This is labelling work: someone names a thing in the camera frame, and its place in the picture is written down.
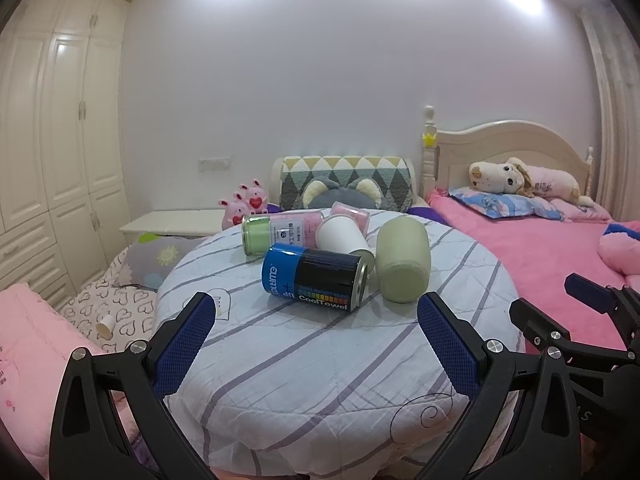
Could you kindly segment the white paper cup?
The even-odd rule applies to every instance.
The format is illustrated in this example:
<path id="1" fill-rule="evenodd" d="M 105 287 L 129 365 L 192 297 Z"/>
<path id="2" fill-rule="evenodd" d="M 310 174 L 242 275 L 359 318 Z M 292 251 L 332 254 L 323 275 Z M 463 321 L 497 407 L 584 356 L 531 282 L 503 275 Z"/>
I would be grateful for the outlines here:
<path id="1" fill-rule="evenodd" d="M 346 214 L 334 214 L 323 219 L 316 232 L 316 243 L 326 252 L 359 256 L 370 264 L 374 261 L 373 252 L 356 221 Z"/>

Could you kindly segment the sage green cup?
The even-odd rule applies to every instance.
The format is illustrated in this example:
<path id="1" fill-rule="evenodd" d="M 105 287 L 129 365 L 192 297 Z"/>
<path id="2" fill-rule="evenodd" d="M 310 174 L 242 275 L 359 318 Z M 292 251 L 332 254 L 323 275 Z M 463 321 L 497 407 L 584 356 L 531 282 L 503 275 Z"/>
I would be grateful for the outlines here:
<path id="1" fill-rule="evenodd" d="M 409 216 L 385 222 L 376 238 L 375 269 L 384 298 L 398 304 L 418 300 L 431 276 L 431 245 L 424 224 Z"/>

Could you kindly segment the heart pattern sheet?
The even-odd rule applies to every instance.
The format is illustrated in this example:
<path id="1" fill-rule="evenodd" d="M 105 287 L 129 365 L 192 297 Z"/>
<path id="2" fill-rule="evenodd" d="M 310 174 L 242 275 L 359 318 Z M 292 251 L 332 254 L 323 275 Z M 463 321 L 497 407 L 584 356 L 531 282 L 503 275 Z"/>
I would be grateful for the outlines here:
<path id="1" fill-rule="evenodd" d="M 102 276 L 86 285 L 58 313 L 102 350 L 124 351 L 135 340 L 149 340 L 153 333 L 157 293 L 134 285 L 119 285 L 128 249 L 122 250 Z M 104 316 L 115 320 L 112 334 L 103 337 L 98 324 Z"/>

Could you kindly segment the white dog plush toy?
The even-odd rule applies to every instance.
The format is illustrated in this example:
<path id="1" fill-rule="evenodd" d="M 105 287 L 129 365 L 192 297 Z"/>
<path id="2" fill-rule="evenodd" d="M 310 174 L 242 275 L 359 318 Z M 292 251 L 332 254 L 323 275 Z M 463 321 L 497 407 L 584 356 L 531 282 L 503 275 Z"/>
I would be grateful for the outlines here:
<path id="1" fill-rule="evenodd" d="M 529 198 L 559 198 L 579 207 L 593 207 L 592 198 L 582 194 L 577 180 L 568 172 L 527 165 L 517 157 L 506 162 L 472 162 L 472 188 L 492 194 L 515 194 Z"/>

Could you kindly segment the blue black towel canister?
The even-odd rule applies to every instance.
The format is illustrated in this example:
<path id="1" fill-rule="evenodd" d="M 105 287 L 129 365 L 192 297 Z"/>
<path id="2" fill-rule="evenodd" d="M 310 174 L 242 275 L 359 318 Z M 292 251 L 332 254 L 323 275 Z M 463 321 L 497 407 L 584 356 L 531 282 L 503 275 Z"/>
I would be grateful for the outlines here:
<path id="1" fill-rule="evenodd" d="M 346 312 L 357 310 L 369 266 L 360 256 L 274 244 L 262 260 L 262 287 L 273 296 Z"/>

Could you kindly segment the grey flower pillow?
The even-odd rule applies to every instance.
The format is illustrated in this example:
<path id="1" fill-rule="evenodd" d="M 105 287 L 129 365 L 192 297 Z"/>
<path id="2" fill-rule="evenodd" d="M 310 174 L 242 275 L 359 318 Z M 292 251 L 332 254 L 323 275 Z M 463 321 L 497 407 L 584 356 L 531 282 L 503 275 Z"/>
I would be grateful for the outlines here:
<path id="1" fill-rule="evenodd" d="M 142 234 L 127 252 L 116 283 L 120 287 L 136 286 L 156 292 L 170 271 L 202 238 Z"/>

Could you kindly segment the cream wooden bed headboard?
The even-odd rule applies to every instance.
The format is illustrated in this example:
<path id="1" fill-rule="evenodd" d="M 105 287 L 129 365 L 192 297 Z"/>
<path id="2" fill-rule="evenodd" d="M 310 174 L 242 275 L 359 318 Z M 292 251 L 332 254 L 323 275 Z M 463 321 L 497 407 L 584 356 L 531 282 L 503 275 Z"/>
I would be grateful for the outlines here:
<path id="1" fill-rule="evenodd" d="M 510 157 L 567 171 L 577 180 L 582 194 L 592 194 L 593 148 L 580 158 L 568 142 L 536 122 L 498 120 L 464 130 L 440 130 L 431 105 L 424 107 L 423 120 L 424 136 L 433 138 L 424 140 L 422 146 L 420 191 L 424 196 L 435 188 L 467 185 L 471 162 L 503 162 Z"/>

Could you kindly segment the striped white quilt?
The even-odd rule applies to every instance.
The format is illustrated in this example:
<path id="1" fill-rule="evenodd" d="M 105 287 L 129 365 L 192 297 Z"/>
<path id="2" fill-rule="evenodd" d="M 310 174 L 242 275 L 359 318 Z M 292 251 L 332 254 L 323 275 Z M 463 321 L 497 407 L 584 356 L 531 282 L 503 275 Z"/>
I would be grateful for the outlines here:
<path id="1" fill-rule="evenodd" d="M 156 318 L 197 292 L 217 314 L 166 403 L 212 468 L 250 477 L 370 479 L 427 462 L 468 404 L 416 320 L 376 288 L 352 313 L 272 296 L 239 229 L 209 237 L 169 273 Z"/>

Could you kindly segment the yellow star sticker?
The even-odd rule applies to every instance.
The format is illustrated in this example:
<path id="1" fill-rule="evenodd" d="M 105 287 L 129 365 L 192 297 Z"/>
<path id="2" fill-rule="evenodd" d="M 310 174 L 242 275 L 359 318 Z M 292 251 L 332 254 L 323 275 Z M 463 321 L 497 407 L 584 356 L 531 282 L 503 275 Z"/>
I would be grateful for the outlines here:
<path id="1" fill-rule="evenodd" d="M 422 141 L 424 148 L 434 148 L 437 144 L 437 134 L 424 133 L 424 135 L 422 136 Z"/>

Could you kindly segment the cream wardrobe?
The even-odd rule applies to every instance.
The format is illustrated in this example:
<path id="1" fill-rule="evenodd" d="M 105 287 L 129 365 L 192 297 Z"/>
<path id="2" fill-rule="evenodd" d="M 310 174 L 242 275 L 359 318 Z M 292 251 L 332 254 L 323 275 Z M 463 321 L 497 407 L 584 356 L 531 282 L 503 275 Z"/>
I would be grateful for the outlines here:
<path id="1" fill-rule="evenodd" d="M 126 245 L 126 0 L 23 0 L 1 34 L 1 285 L 59 309 Z"/>

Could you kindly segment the pink green clear canister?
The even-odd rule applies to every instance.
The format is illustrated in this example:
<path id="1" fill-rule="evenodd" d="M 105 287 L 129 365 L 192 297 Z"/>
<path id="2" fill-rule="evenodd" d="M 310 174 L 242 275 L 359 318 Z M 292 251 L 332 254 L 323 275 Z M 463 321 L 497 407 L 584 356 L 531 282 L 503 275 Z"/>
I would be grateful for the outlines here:
<path id="1" fill-rule="evenodd" d="M 280 212 L 246 217 L 241 224 L 245 255 L 263 256 L 274 244 L 316 248 L 321 211 Z"/>

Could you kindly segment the grey bear cushion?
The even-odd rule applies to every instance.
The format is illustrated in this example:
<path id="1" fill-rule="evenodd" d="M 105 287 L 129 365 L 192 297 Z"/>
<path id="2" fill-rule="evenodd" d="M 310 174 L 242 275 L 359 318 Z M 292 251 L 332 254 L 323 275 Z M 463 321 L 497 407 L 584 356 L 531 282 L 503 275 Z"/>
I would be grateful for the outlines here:
<path id="1" fill-rule="evenodd" d="M 382 191 L 369 178 L 360 178 L 341 186 L 328 178 L 310 181 L 302 195 L 306 209 L 331 208 L 335 203 L 364 209 L 378 209 L 382 205 Z"/>

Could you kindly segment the white curtain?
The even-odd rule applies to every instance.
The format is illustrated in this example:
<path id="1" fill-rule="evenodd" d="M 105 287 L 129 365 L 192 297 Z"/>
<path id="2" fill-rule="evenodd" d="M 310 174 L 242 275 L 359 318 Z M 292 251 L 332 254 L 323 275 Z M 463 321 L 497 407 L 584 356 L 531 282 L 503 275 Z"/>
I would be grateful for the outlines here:
<path id="1" fill-rule="evenodd" d="M 597 202 L 617 220 L 639 218 L 639 46 L 609 4 L 579 11 L 596 71 L 601 141 Z"/>

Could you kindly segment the pink bunny plush front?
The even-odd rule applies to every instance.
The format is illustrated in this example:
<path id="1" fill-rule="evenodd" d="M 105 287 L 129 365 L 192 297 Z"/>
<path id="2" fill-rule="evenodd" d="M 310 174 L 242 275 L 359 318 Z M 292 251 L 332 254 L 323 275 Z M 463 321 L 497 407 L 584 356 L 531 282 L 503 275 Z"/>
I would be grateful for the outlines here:
<path id="1" fill-rule="evenodd" d="M 224 216 L 221 220 L 221 229 L 223 230 L 241 224 L 242 220 L 252 212 L 250 204 L 240 192 L 235 192 L 231 200 L 218 200 L 218 205 L 224 210 Z"/>

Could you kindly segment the pink bunny plush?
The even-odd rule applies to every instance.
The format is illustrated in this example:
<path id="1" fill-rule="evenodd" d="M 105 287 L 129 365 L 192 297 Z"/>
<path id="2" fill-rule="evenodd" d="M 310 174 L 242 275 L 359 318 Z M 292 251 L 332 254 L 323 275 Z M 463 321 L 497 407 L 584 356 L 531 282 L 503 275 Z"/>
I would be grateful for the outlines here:
<path id="1" fill-rule="evenodd" d="M 254 179 L 251 184 L 242 183 L 240 189 L 251 214 L 266 214 L 268 212 L 268 195 L 257 179 Z"/>
<path id="2" fill-rule="evenodd" d="M 252 212 L 250 204 L 240 192 L 235 192 L 231 200 L 218 200 L 218 205 L 224 210 L 224 216 L 221 220 L 221 229 L 223 230 L 241 224 L 242 220 Z"/>

